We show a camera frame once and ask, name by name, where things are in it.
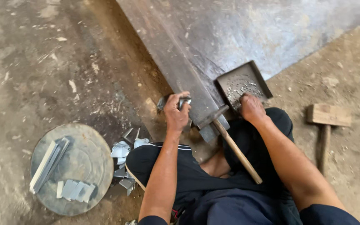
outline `knee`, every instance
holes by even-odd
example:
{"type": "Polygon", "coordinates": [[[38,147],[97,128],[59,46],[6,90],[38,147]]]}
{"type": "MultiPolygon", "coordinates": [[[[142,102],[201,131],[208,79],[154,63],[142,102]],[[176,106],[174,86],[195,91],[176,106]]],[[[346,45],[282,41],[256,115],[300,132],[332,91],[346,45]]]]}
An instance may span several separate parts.
{"type": "Polygon", "coordinates": [[[292,128],[292,121],[286,111],[272,107],[266,109],[266,114],[272,119],[273,123],[278,125],[281,124],[283,127],[290,129],[292,128]]]}
{"type": "Polygon", "coordinates": [[[132,151],[126,157],[126,165],[132,170],[140,165],[155,163],[159,155],[160,148],[152,145],[143,145],[132,151]]]}

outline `person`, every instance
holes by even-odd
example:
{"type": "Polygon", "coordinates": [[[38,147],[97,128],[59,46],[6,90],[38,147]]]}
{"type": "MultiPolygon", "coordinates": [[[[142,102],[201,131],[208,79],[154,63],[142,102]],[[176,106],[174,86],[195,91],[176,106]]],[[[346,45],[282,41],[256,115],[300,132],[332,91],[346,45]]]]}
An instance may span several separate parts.
{"type": "Polygon", "coordinates": [[[229,146],[201,165],[191,148],[179,145],[190,105],[171,95],[164,107],[163,143],[129,153],[128,171],[145,189],[139,225],[178,224],[360,224],[334,189],[294,144],[292,122],[281,109],[264,109],[244,94],[242,119],[230,121],[229,135],[263,179],[255,184],[229,146]]]}

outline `wooden hammer handle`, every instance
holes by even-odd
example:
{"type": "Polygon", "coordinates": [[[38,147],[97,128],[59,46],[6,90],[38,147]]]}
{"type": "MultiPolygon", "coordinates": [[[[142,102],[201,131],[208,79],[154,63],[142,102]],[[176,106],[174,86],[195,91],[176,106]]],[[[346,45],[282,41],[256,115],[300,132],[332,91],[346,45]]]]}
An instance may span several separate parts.
{"type": "Polygon", "coordinates": [[[230,135],[227,133],[227,130],[223,127],[223,125],[217,120],[213,120],[213,124],[216,126],[216,128],[219,130],[219,132],[222,134],[223,138],[227,141],[230,148],[234,151],[237,158],[241,161],[245,169],[250,173],[250,175],[253,177],[255,183],[261,184],[262,179],[258,175],[258,173],[255,171],[251,163],[248,161],[248,159],[244,156],[244,154],[241,152],[241,150],[238,148],[236,143],[233,141],[233,139],[230,137],[230,135]]]}
{"type": "Polygon", "coordinates": [[[318,169],[323,174],[323,176],[326,175],[326,164],[330,149],[330,133],[331,133],[331,125],[324,125],[322,131],[322,138],[321,138],[322,146],[320,150],[319,163],[318,163],[318,169]]]}

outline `man's left hand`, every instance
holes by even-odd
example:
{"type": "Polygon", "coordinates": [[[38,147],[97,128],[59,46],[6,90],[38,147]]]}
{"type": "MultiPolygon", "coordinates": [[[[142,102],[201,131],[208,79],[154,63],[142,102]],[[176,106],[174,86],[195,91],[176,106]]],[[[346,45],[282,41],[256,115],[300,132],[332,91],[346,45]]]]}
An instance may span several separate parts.
{"type": "Polygon", "coordinates": [[[191,106],[184,102],[182,104],[181,111],[177,109],[180,98],[188,96],[188,91],[183,91],[179,94],[170,95],[164,107],[166,121],[167,121],[167,133],[175,133],[180,135],[183,128],[188,122],[188,112],[191,106]]]}

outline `wooden mallet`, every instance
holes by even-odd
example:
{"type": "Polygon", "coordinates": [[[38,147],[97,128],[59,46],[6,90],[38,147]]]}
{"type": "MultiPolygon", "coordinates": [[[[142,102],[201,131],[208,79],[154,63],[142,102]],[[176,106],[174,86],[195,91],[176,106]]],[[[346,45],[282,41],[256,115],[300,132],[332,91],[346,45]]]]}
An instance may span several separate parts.
{"type": "Polygon", "coordinates": [[[326,104],[314,104],[309,106],[306,120],[308,122],[323,124],[320,139],[321,151],[317,166],[324,176],[326,172],[325,165],[329,155],[331,126],[351,126],[351,111],[326,104]]]}

